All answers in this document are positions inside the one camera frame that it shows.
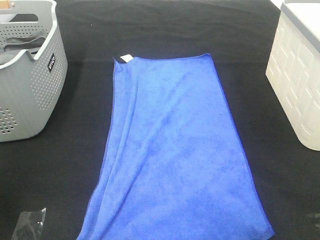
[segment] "black surface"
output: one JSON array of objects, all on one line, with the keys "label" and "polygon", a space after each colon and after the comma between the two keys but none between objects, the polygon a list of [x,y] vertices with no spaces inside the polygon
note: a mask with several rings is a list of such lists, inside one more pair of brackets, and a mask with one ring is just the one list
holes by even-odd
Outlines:
[{"label": "black surface", "polygon": [[279,19],[269,0],[59,0],[68,73],[37,136],[0,143],[0,239],[47,207],[43,240],[74,240],[97,184],[112,111],[113,59],[210,53],[276,235],[318,240],[320,152],[301,145],[265,70]]}]

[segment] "plastic bag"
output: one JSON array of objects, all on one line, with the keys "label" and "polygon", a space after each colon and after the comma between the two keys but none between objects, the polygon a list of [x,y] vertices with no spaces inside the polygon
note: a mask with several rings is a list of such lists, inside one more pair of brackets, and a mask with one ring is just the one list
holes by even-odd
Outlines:
[{"label": "plastic bag", "polygon": [[45,216],[46,208],[20,213],[11,240],[40,240]]}]

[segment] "gray plastic basket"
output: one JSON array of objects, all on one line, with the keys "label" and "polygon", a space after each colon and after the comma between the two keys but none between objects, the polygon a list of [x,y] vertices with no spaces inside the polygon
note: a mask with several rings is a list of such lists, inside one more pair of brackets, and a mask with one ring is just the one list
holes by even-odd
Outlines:
[{"label": "gray plastic basket", "polygon": [[67,58],[53,0],[14,0],[2,14],[34,14],[38,21],[0,23],[0,48],[5,39],[45,31],[36,55],[21,50],[0,65],[0,142],[30,138],[46,125],[65,82]]}]

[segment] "container lid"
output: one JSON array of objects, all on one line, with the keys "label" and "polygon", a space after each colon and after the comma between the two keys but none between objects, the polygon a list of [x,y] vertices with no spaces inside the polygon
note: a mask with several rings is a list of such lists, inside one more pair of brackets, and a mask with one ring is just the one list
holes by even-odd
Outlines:
[{"label": "container lid", "polygon": [[281,11],[320,53],[320,0],[285,0]]}]

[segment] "white plastic container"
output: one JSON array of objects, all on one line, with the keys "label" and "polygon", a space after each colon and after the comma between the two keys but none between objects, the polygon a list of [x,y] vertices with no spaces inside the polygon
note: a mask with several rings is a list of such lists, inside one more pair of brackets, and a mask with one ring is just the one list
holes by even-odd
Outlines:
[{"label": "white plastic container", "polygon": [[0,23],[0,48],[10,37],[45,31],[36,55],[21,50],[0,65],[0,142],[30,138],[46,125],[65,82],[68,63],[53,0],[12,0],[0,15],[34,14],[38,21]]},{"label": "white plastic container", "polygon": [[320,0],[286,0],[266,76],[298,139],[320,151]]}]

